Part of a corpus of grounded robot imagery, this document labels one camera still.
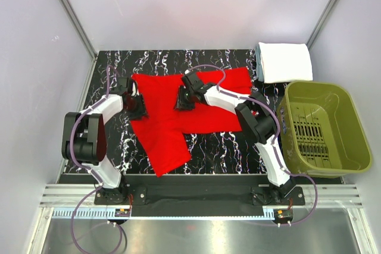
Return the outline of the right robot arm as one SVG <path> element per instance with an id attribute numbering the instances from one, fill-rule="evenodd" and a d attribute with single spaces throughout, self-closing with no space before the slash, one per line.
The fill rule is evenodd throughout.
<path id="1" fill-rule="evenodd" d="M 286 167 L 279 147 L 280 125 L 259 95 L 232 92 L 213 83 L 187 83 L 179 87 L 176 109 L 192 110 L 196 103 L 218 107 L 236 115 L 244 135 L 258 149 L 267 170 L 269 187 L 257 193 L 263 203 L 284 204 L 292 196 L 295 181 Z"/>

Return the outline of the red t-shirt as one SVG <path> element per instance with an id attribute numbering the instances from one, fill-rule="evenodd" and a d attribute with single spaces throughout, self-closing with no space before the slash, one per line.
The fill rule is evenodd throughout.
<path id="1" fill-rule="evenodd" d="M 134 74 L 132 78 L 143 95 L 148 116 L 132 120 L 130 125 L 158 177 L 191 159 L 185 134 L 242 130 L 235 114 L 218 107 L 196 104 L 191 111 L 176 109 L 178 89 L 183 84 L 180 74 Z"/>

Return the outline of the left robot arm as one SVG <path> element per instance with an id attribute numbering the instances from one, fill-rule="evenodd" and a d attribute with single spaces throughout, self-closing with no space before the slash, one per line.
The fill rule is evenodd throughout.
<path id="1" fill-rule="evenodd" d="M 138 90 L 113 91 L 80 112 L 67 113 L 61 147 L 63 158 L 86 170 L 99 184 L 98 194 L 116 204 L 127 200 L 129 190 L 121 172 L 107 158 L 105 125 L 123 111 L 131 120 L 148 116 Z"/>

